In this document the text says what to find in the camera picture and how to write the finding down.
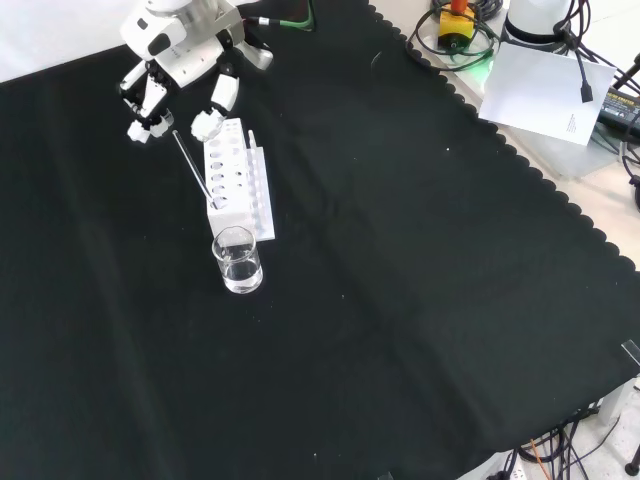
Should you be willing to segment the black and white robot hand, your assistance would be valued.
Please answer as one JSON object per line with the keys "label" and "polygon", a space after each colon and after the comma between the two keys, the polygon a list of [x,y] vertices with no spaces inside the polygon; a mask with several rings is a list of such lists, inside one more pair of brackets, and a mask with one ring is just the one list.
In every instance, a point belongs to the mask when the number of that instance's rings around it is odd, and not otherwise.
{"label": "black and white robot hand", "polygon": [[120,96],[133,115],[127,135],[145,143],[173,125],[167,98],[216,75],[209,106],[191,124],[192,136],[206,143],[220,132],[233,109],[239,77],[223,63],[235,50],[259,70],[273,53],[246,30],[238,8],[228,1],[141,1],[120,27],[122,40],[139,63],[121,80]]}

